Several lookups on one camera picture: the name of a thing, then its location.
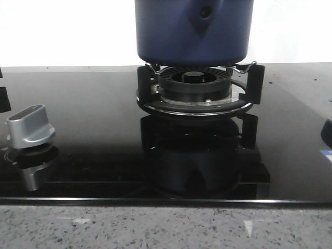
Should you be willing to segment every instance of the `knob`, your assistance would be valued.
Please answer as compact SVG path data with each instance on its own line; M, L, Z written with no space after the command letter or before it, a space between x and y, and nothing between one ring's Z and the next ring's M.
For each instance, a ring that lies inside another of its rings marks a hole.
M10 146L23 149L50 142L55 135L44 105L33 105L7 119Z

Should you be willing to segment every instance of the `metal screw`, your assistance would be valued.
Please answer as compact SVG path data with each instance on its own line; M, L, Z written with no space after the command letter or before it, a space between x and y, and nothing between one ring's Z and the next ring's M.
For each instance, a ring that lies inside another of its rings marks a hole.
M159 90L159 85L158 84L152 86L152 91L153 92L158 93L159 92L158 90Z

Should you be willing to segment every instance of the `white wall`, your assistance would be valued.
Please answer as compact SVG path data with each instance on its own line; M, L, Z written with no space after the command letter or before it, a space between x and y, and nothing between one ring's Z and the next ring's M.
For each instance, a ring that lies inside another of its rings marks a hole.
M256 0L245 62L331 62L331 10ZM0 0L1 66L138 64L134 0Z

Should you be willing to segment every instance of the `hole in pot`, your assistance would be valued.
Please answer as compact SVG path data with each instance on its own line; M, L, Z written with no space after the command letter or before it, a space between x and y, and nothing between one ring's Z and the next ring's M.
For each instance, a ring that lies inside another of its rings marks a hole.
M210 6L204 6L201 9L201 17L202 18L208 18L212 13L212 8Z

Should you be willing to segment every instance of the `pot handle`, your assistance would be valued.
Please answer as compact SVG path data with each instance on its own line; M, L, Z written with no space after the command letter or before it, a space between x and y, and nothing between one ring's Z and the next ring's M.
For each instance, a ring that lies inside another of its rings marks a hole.
M189 0L185 12L194 28L202 32L220 13L223 3L224 0Z

